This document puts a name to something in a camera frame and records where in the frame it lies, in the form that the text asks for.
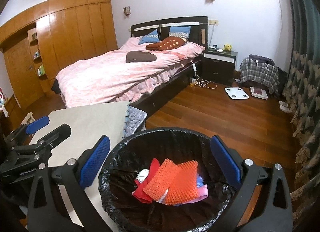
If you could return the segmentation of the pink hot water bag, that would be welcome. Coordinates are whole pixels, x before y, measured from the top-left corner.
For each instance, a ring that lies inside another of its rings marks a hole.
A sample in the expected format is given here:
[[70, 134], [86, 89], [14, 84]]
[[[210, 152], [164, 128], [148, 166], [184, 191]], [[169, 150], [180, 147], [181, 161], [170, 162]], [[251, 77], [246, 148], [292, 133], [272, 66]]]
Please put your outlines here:
[[[165, 194], [163, 196], [161, 196], [161, 198], [157, 201], [158, 203], [167, 205], [167, 203], [165, 203], [165, 198], [167, 196], [167, 192], [168, 192], [168, 190], [166, 190]], [[174, 206], [196, 203], [196, 202], [199, 202], [207, 197], [208, 197], [208, 186], [207, 185], [199, 186], [197, 188], [197, 197], [196, 198], [189, 200], [187, 202], [174, 204]]]

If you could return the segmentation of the large orange foam net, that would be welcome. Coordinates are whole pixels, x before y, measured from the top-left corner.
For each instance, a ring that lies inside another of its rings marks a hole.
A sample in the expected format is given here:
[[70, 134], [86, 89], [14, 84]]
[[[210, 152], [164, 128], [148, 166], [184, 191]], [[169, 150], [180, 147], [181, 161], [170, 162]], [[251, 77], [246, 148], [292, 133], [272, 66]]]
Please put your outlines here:
[[187, 202], [197, 197], [198, 162], [191, 160], [178, 164], [178, 167], [181, 170], [171, 183], [165, 198], [167, 205]]

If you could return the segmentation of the small white wrapper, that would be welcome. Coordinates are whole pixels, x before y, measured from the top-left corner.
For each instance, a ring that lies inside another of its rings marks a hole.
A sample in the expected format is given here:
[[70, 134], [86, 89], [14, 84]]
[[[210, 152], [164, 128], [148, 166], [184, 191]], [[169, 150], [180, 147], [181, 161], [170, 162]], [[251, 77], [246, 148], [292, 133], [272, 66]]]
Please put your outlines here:
[[149, 170], [143, 169], [138, 173], [136, 179], [141, 184], [148, 177], [148, 175], [149, 175]]

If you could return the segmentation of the red cloth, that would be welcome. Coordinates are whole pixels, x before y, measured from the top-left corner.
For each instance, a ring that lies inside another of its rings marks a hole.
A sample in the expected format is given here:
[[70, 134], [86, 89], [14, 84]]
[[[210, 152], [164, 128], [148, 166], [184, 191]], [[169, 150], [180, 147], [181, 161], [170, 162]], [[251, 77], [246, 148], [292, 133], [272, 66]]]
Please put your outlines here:
[[143, 191], [143, 189], [148, 185], [148, 183], [151, 182], [151, 180], [155, 176], [156, 172], [158, 171], [159, 167], [160, 167], [159, 161], [156, 158], [153, 158], [151, 165], [150, 165], [150, 168], [149, 168], [148, 175], [141, 183], [139, 183], [136, 190], [132, 193], [133, 196], [136, 199], [138, 199], [141, 203], [145, 203], [145, 204], [152, 203], [153, 199], [149, 195], [147, 195]]

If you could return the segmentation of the small orange foam net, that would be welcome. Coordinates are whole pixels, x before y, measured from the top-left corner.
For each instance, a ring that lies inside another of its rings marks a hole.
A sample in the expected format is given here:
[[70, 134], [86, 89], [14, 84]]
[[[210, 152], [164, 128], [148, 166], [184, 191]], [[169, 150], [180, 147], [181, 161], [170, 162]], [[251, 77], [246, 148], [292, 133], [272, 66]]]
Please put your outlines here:
[[180, 172], [180, 168], [170, 159], [163, 161], [150, 183], [143, 189], [154, 201], [158, 201], [169, 189]]

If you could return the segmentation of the blue plastic bag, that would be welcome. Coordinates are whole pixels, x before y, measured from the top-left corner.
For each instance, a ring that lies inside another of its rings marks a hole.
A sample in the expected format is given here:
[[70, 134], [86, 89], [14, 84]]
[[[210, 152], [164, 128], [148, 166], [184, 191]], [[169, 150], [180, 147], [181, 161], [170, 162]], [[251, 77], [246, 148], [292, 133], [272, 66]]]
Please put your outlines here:
[[196, 185], [198, 188], [200, 188], [201, 186], [204, 186], [203, 179], [199, 174], [197, 174], [197, 177], [196, 177]]

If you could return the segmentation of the black lined trash bin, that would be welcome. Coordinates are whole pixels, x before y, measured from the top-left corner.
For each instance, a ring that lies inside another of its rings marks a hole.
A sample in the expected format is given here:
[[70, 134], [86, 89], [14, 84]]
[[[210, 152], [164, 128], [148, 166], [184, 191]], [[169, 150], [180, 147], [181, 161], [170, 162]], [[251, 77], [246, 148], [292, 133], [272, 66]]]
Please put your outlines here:
[[159, 128], [112, 149], [99, 175], [103, 209], [121, 231], [206, 231], [236, 194], [210, 137]]

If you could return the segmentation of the small white wooden stool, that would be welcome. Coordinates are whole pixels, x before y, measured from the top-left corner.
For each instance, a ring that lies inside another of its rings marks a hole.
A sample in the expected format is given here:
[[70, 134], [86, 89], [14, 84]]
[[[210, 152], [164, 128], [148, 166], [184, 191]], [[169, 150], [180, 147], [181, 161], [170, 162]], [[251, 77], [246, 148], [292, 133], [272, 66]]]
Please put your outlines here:
[[33, 117], [33, 113], [29, 112], [25, 118], [22, 120], [21, 125], [28, 125], [32, 122], [36, 121], [35, 118]]

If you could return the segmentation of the wooden side desk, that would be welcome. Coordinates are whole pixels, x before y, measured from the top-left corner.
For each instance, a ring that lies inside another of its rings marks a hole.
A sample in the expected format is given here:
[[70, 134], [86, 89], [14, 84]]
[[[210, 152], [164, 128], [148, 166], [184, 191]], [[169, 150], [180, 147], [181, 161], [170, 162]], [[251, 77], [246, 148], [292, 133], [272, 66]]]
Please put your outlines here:
[[4, 108], [7, 110], [8, 116], [6, 117], [1, 111], [1, 130], [4, 136], [8, 136], [20, 126], [22, 113], [14, 96], [8, 99]]

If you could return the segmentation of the white bathroom scale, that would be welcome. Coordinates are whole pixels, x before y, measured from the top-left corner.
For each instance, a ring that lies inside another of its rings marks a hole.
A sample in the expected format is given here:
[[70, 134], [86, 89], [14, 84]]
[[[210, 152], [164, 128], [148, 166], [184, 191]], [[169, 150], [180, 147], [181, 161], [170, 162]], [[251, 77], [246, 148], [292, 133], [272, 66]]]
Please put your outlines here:
[[226, 87], [224, 90], [233, 100], [249, 99], [249, 95], [240, 87]]

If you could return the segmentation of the grey quilted table cover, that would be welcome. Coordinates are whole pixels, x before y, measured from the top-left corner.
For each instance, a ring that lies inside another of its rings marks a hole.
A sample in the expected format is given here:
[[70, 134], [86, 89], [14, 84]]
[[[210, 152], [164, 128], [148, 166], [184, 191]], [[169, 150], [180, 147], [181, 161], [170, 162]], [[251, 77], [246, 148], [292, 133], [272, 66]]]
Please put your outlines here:
[[147, 116], [147, 112], [128, 106], [123, 128], [123, 138], [127, 138], [136, 132], [144, 131]]

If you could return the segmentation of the wooden wardrobe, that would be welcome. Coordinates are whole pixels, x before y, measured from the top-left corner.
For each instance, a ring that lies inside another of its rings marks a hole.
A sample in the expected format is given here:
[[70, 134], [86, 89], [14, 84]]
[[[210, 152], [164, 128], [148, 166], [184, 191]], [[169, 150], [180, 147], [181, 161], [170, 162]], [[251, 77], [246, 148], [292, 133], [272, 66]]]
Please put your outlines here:
[[118, 48], [111, 0], [48, 0], [1, 26], [1, 49], [20, 107], [51, 91], [70, 64]]

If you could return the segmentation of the bed with pink cover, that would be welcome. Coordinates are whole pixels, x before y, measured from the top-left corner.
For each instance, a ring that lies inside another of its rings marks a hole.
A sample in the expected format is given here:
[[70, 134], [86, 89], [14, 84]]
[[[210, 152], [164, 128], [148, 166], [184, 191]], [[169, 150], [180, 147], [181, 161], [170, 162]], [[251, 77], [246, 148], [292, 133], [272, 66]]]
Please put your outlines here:
[[77, 62], [56, 76], [62, 100], [67, 108], [105, 102], [138, 101], [168, 82], [180, 69], [197, 58], [204, 47], [187, 42], [169, 51], [155, 51], [153, 62], [126, 62], [130, 51], [144, 52], [146, 44], [131, 37], [120, 48]]

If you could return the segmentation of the black bedside nightstand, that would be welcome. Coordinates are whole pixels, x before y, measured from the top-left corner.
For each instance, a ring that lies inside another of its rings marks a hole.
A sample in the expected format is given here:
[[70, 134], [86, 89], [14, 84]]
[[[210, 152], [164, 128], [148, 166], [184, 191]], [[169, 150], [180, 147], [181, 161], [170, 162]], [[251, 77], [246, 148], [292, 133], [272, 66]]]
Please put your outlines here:
[[218, 52], [207, 49], [203, 53], [202, 77], [206, 80], [231, 86], [233, 83], [238, 53]]

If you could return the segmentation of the plaid cloth covered chair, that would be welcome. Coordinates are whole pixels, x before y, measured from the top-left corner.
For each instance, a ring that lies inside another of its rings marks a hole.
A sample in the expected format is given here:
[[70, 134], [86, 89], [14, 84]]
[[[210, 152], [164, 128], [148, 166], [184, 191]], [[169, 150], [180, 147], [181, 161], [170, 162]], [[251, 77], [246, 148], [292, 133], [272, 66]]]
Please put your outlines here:
[[279, 72], [274, 60], [250, 54], [240, 64], [240, 81], [257, 82], [268, 88], [269, 93], [278, 93]]

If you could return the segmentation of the patterned dark curtain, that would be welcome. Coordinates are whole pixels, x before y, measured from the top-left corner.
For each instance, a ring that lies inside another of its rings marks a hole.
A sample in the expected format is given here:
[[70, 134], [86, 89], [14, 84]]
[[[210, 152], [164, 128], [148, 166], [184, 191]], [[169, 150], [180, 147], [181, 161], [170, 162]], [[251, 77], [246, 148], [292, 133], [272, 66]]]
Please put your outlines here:
[[297, 206], [293, 227], [319, 231], [319, 8], [314, 0], [290, 0], [293, 48], [284, 96], [300, 149], [295, 163]]

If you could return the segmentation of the dark brown folded cloth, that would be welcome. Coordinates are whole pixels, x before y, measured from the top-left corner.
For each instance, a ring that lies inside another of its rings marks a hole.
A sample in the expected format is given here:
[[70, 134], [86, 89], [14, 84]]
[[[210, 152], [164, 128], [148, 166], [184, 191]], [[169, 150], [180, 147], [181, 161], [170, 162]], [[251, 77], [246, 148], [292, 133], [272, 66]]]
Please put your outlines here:
[[126, 63], [153, 62], [156, 59], [156, 55], [149, 52], [130, 51], [126, 54]]

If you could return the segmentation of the yellow plush toy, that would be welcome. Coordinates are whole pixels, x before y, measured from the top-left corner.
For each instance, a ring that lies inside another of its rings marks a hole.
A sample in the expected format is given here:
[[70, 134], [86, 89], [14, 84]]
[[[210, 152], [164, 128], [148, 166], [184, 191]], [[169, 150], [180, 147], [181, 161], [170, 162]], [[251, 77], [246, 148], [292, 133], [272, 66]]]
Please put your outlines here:
[[231, 52], [232, 46], [230, 44], [225, 44], [223, 47], [224, 52]]

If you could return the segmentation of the brown dotted pillow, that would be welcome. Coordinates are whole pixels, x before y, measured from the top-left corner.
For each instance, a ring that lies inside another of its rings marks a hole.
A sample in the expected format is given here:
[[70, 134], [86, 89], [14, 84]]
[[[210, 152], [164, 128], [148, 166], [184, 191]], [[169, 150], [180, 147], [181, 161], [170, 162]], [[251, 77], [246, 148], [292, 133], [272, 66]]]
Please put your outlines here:
[[185, 45], [186, 42], [187, 40], [185, 38], [167, 37], [161, 42], [147, 45], [145, 49], [148, 51], [168, 51], [168, 50], [177, 49]]

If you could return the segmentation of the right blue pillow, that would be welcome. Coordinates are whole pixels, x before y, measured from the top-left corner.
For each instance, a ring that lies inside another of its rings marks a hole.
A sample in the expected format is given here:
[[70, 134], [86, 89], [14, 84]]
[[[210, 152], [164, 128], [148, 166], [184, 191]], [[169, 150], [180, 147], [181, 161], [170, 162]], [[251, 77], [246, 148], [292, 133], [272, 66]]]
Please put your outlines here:
[[191, 26], [171, 26], [169, 37], [179, 37], [185, 40], [189, 39]]

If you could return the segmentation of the blue pillow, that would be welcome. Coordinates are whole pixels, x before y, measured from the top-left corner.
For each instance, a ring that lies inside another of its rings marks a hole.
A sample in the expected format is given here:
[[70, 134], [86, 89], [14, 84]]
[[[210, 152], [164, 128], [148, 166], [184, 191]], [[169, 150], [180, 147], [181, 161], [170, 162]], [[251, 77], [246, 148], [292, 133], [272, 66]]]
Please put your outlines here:
[[185, 40], [189, 39], [191, 26], [171, 26], [169, 37], [179, 37]]
[[145, 36], [141, 36], [139, 40], [139, 45], [145, 44], [145, 43], [159, 43], [159, 36], [157, 29], [153, 30], [152, 32], [148, 33]]

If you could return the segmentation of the left blue pillow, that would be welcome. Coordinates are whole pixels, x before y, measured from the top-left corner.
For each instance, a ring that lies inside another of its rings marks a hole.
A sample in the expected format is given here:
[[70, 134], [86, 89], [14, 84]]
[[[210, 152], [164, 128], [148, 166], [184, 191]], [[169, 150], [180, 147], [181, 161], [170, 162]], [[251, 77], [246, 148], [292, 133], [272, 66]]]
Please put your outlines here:
[[153, 30], [152, 32], [148, 33], [145, 36], [141, 36], [139, 40], [139, 45], [145, 44], [145, 43], [159, 43], [159, 36], [157, 29]]

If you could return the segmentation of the left wall lamp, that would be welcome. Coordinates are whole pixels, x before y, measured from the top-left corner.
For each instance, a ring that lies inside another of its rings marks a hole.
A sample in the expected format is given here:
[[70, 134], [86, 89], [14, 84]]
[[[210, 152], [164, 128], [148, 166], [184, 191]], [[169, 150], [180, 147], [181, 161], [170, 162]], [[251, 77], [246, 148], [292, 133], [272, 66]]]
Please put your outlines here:
[[124, 15], [125, 16], [129, 16], [131, 14], [131, 9], [130, 9], [130, 6], [126, 6], [123, 8], [123, 11], [124, 11]]

